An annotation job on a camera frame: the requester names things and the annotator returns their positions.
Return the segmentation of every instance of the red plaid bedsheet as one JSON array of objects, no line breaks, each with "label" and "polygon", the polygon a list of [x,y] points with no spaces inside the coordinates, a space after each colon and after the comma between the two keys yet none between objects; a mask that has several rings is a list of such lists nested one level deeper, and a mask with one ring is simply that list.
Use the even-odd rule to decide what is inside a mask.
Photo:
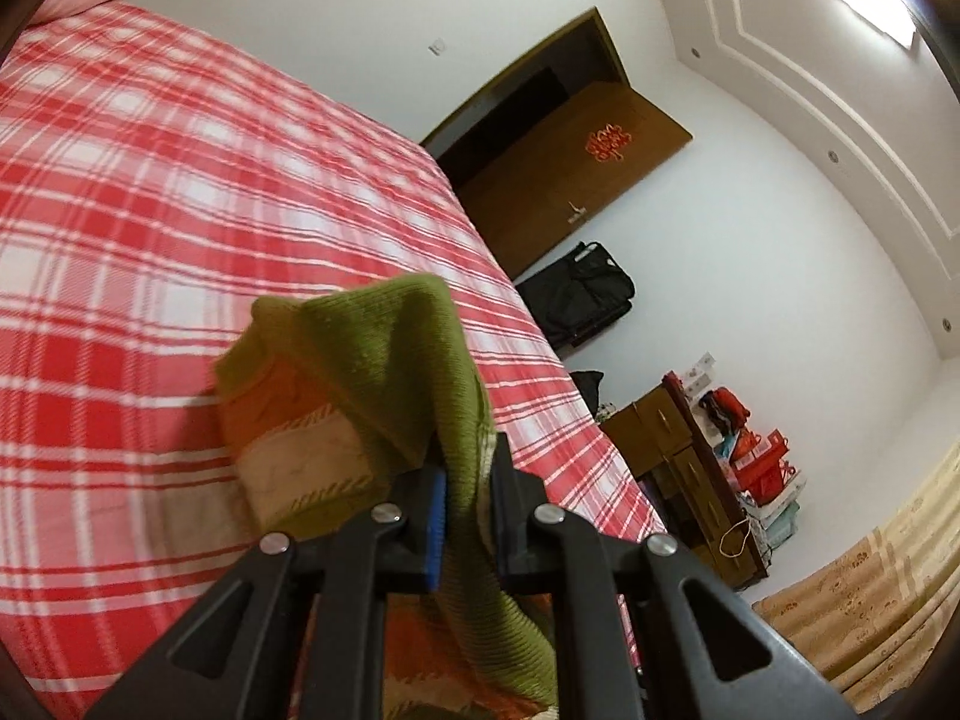
[{"label": "red plaid bedsheet", "polygon": [[211,361],[263,293],[448,282],[515,462],[659,525],[414,143],[125,4],[0,70],[0,637],[78,717],[253,538]]}]

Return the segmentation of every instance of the green knitted fabric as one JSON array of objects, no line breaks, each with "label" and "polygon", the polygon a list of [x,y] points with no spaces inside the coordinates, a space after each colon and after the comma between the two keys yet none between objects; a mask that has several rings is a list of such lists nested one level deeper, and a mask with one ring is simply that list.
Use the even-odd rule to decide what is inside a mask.
[{"label": "green knitted fabric", "polygon": [[[251,327],[216,365],[219,391],[236,389],[265,355],[283,356],[323,383],[390,473],[418,466],[438,435],[448,470],[440,609],[487,680],[555,706],[553,648],[499,589],[481,538],[488,513],[477,501],[487,499],[493,417],[443,280],[402,276],[303,303],[259,298],[251,313]],[[324,505],[307,495],[285,522],[309,522],[311,503]]]}]

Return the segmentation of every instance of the drawer handle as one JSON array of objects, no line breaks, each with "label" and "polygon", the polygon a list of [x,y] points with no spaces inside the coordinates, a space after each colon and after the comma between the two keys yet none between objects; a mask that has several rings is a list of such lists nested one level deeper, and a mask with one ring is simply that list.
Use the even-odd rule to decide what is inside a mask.
[{"label": "drawer handle", "polygon": [[702,488],[703,483],[700,481],[700,473],[697,470],[697,466],[695,466],[693,463],[688,463],[686,467],[690,469],[690,473],[693,474],[693,481],[696,483],[697,487]]},{"label": "drawer handle", "polygon": [[707,508],[710,509],[710,516],[713,517],[713,526],[720,530],[720,517],[717,515],[717,509],[714,509],[712,501],[707,501]]}]

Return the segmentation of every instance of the clothes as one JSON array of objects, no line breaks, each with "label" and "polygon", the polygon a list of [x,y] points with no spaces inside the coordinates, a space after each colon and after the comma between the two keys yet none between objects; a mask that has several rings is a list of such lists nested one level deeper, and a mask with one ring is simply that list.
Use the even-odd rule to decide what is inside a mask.
[{"label": "clothes", "polygon": [[711,389],[700,398],[700,405],[707,411],[710,421],[724,436],[741,430],[750,418],[747,409],[726,386]]},{"label": "clothes", "polygon": [[332,531],[383,500],[435,432],[443,447],[440,591],[392,599],[385,717],[420,704],[520,718],[556,704],[553,648],[500,591],[481,538],[496,432],[443,280],[259,298],[251,313],[216,377],[224,437],[264,531]]}]

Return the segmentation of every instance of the beige curtain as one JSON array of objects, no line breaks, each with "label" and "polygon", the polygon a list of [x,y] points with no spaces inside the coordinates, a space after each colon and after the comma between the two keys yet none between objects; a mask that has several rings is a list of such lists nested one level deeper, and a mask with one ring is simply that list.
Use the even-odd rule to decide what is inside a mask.
[{"label": "beige curtain", "polygon": [[913,682],[958,600],[960,443],[886,525],[754,610],[865,712]]}]

